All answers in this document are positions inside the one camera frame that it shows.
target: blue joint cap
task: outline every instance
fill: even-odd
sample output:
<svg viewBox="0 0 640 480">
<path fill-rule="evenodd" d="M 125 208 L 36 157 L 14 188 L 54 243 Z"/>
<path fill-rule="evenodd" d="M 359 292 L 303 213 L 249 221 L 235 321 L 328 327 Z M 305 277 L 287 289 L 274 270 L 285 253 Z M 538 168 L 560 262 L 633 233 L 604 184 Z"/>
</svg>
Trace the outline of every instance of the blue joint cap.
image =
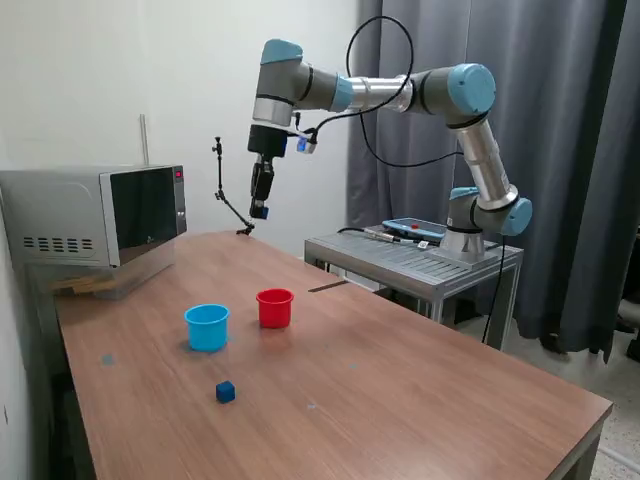
<svg viewBox="0 0 640 480">
<path fill-rule="evenodd" d="M 262 49 L 260 65 L 286 62 L 287 60 L 302 60 L 302 47 L 278 38 L 267 40 Z"/>
<path fill-rule="evenodd" d="M 216 385 L 216 399 L 220 403 L 229 403 L 236 398 L 236 387 L 230 381 Z"/>
<path fill-rule="evenodd" d="M 484 65 L 461 63 L 447 78 L 451 101 L 464 115 L 488 112 L 496 99 L 496 81 Z"/>
<path fill-rule="evenodd" d="M 502 224 L 500 233 L 509 237 L 520 235 L 527 228 L 533 215 L 533 204 L 528 198 L 520 198 Z"/>
<path fill-rule="evenodd" d="M 455 200 L 456 198 L 466 197 L 467 195 L 476 195 L 478 193 L 478 187 L 456 187 L 451 189 L 449 200 Z"/>
<path fill-rule="evenodd" d="M 349 108 L 349 105 L 351 105 L 351 101 L 353 100 L 353 86 L 351 85 L 351 82 L 342 75 L 337 75 L 337 77 L 336 91 L 333 94 L 331 107 L 329 107 L 329 111 L 331 112 L 341 112 L 346 110 Z"/>
<path fill-rule="evenodd" d="M 298 138 L 298 145 L 296 145 L 296 150 L 299 152 L 307 151 L 307 139 L 304 137 Z"/>
</svg>

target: metal table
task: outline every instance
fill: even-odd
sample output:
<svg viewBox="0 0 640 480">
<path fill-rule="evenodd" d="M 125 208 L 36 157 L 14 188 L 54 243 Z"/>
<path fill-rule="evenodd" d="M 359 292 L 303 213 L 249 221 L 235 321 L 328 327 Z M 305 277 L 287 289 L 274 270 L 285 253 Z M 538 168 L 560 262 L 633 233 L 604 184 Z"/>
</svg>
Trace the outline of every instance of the metal table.
<svg viewBox="0 0 640 480">
<path fill-rule="evenodd" d="M 372 239 L 364 233 L 345 232 L 305 240 L 304 261 L 320 266 L 329 263 L 374 282 L 426 301 L 425 313 L 446 325 L 453 325 L 454 296 L 496 277 L 502 248 L 485 242 L 491 261 L 469 270 L 446 259 L 429 258 L 428 250 Z M 524 251 L 506 247 L 502 279 L 487 333 L 487 343 L 502 350 L 509 333 L 518 277 Z"/>
</svg>

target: white wall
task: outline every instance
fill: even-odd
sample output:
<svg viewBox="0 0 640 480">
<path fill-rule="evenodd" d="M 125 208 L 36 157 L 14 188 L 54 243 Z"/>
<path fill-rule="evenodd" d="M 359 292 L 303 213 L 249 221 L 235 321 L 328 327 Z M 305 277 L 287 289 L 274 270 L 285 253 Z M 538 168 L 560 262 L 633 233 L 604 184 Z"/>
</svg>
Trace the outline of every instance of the white wall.
<svg viewBox="0 0 640 480">
<path fill-rule="evenodd" d="M 241 227 L 213 193 L 217 186 L 214 136 L 224 146 L 224 189 L 234 206 L 249 210 L 255 154 L 247 151 L 253 98 L 264 42 L 300 44 L 319 68 L 344 72 L 347 43 L 356 27 L 353 0 L 149 0 L 144 22 L 150 59 L 152 163 L 185 165 L 191 232 Z M 305 127 L 326 114 L 303 114 Z M 254 235 L 301 255 L 303 241 L 344 226 L 347 122 L 323 127 L 311 155 L 293 151 L 276 159 L 269 220 Z"/>
<path fill-rule="evenodd" d="M 0 132 L 0 167 L 6 167 Z M 0 217 L 0 479 L 36 479 L 46 469 L 46 394 L 34 405 L 34 387 L 43 384 L 40 359 L 22 310 Z"/>
<path fill-rule="evenodd" d="M 3 2 L 0 128 L 16 167 L 142 162 L 139 20 L 136 0 Z"/>
</svg>

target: power cord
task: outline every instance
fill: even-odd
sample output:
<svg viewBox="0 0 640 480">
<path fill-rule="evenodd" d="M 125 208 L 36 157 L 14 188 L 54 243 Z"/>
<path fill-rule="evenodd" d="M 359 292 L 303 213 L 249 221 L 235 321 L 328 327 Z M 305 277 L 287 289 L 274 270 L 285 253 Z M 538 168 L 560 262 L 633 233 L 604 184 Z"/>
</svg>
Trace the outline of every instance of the power cord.
<svg viewBox="0 0 640 480">
<path fill-rule="evenodd" d="M 502 279 L 502 270 L 504 268 L 504 250 L 506 246 L 506 238 L 502 236 L 502 256 L 500 257 L 500 270 L 498 271 L 498 282 L 496 283 L 496 289 L 493 291 L 493 298 L 491 299 L 491 308 L 489 309 L 489 316 L 487 317 L 487 323 L 484 326 L 484 333 L 482 334 L 482 343 L 485 343 L 487 339 L 487 333 L 489 332 L 489 324 L 491 323 L 491 316 L 493 315 L 493 308 L 496 306 L 496 298 L 498 297 L 498 288 L 500 288 L 500 280 Z"/>
<path fill-rule="evenodd" d="M 413 167 L 422 167 L 424 165 L 429 165 L 431 163 L 436 163 L 439 162 L 440 160 L 444 160 L 445 158 L 454 156 L 454 155 L 463 155 L 463 152 L 460 151 L 455 151 L 455 152 L 451 152 L 451 153 L 447 153 L 446 155 L 442 155 L 441 157 L 437 157 L 437 158 L 432 158 L 429 160 L 425 160 L 423 162 L 417 162 L 417 163 L 409 163 L 409 164 L 399 164 L 399 163 L 391 163 L 391 162 L 387 162 L 386 160 L 384 160 L 383 158 L 381 158 L 373 149 L 373 147 L 371 146 L 371 142 L 369 141 L 369 137 L 367 135 L 367 129 L 365 128 L 364 125 L 364 114 L 365 113 L 371 113 L 374 112 L 376 110 L 379 110 L 380 108 L 384 107 L 385 105 L 388 105 L 389 103 L 391 103 L 393 100 L 395 100 L 404 90 L 404 88 L 406 87 L 407 83 L 409 83 L 409 81 L 411 80 L 411 73 L 413 72 L 413 64 L 414 64 L 414 58 L 415 58 L 415 50 L 414 50 L 414 46 L 413 46 L 413 38 L 411 37 L 411 34 L 409 33 L 409 30 L 407 30 L 407 28 L 402 24 L 402 22 L 400 22 L 398 19 L 390 17 L 388 15 L 375 15 L 373 17 L 371 17 L 370 19 L 368 19 L 367 21 L 365 21 L 362 25 L 360 25 L 355 32 L 353 32 L 353 35 L 351 36 L 351 39 L 349 40 L 349 46 L 347 47 L 347 53 L 345 56 L 345 63 L 346 63 L 346 67 L 347 67 L 347 75 L 351 76 L 351 67 L 350 67 L 350 63 L 351 63 L 351 51 L 353 49 L 353 45 L 355 43 L 356 38 L 358 37 L 358 35 L 360 34 L 360 32 L 362 32 L 362 30 L 369 25 L 370 23 L 376 21 L 376 20 L 388 20 L 390 22 L 395 23 L 398 27 L 400 27 L 400 29 L 402 30 L 402 32 L 405 34 L 406 38 L 407 38 L 407 42 L 409 43 L 409 48 L 410 48 L 410 57 L 409 57 L 409 68 L 407 70 L 407 74 L 405 75 L 405 78 L 402 82 L 402 84 L 400 85 L 400 87 L 398 88 L 398 90 L 391 96 L 389 97 L 387 100 L 385 100 L 384 102 L 365 109 L 365 110 L 360 110 L 358 112 L 350 112 L 350 113 L 343 113 L 343 114 L 339 114 L 339 115 L 334 115 L 332 117 L 326 118 L 324 119 L 322 122 L 320 122 L 318 124 L 317 127 L 315 128 L 310 128 L 305 130 L 305 133 L 310 133 L 311 134 L 311 143 L 317 143 L 317 139 L 318 139 L 318 132 L 320 131 L 320 128 L 322 128 L 324 125 L 326 125 L 329 122 L 332 122 L 334 120 L 338 120 L 340 118 L 349 118 L 349 117 L 359 117 L 360 119 L 360 127 L 362 129 L 362 137 L 364 138 L 364 143 L 367 146 L 367 149 L 369 150 L 369 152 L 374 156 L 374 158 L 376 160 L 378 160 L 380 163 L 388 166 L 388 167 L 394 167 L 394 168 L 413 168 Z"/>
<path fill-rule="evenodd" d="M 344 227 L 338 230 L 338 233 L 344 233 L 344 232 L 364 232 L 364 228 Z"/>
<path fill-rule="evenodd" d="M 400 27 L 402 29 L 402 31 L 404 32 L 405 36 L 407 37 L 407 41 L 409 42 L 409 48 L 410 48 L 410 52 L 411 52 L 411 57 L 409 59 L 409 68 L 407 69 L 407 74 L 404 77 L 404 80 L 402 81 L 402 84 L 400 85 L 400 87 L 398 88 L 398 90 L 396 91 L 396 93 L 394 93 L 393 95 L 391 95 L 389 98 L 387 98 L 384 102 L 371 107 L 371 108 L 367 108 L 365 110 L 361 110 L 358 112 L 350 112 L 350 113 L 341 113 L 338 115 L 334 115 L 332 117 L 329 118 L 325 118 L 324 120 L 322 120 L 315 128 L 311 128 L 309 130 L 306 131 L 306 133 L 311 133 L 311 143 L 317 143 L 318 140 L 318 132 L 320 131 L 320 129 L 325 126 L 327 123 L 329 122 L 333 122 L 334 120 L 339 120 L 341 118 L 349 118 L 349 117 L 355 117 L 358 115 L 362 115 L 365 113 L 370 113 L 370 112 L 375 112 L 376 110 L 384 107 L 385 105 L 388 105 L 389 103 L 391 103 L 393 100 L 395 100 L 404 90 L 404 87 L 407 86 L 407 83 L 409 83 L 409 81 L 411 80 L 410 76 L 411 73 L 413 72 L 413 60 L 414 60 L 414 48 L 413 48 L 413 38 L 411 38 L 411 34 L 409 33 L 409 30 L 407 30 L 407 27 L 405 27 L 402 22 L 400 22 L 400 20 L 390 17 L 388 15 L 376 15 L 371 17 L 370 19 L 368 19 L 367 21 L 365 21 L 362 25 L 360 25 L 355 32 L 353 32 L 353 35 L 351 36 L 351 40 L 349 40 L 349 47 L 347 48 L 347 74 L 349 76 L 351 76 L 351 73 L 349 72 L 349 54 L 351 52 L 351 48 L 353 46 L 353 42 L 355 41 L 356 37 L 360 34 L 360 32 L 370 23 L 375 22 L 376 20 L 389 20 L 390 22 L 395 23 L 396 25 L 398 25 L 398 27 Z"/>
</svg>

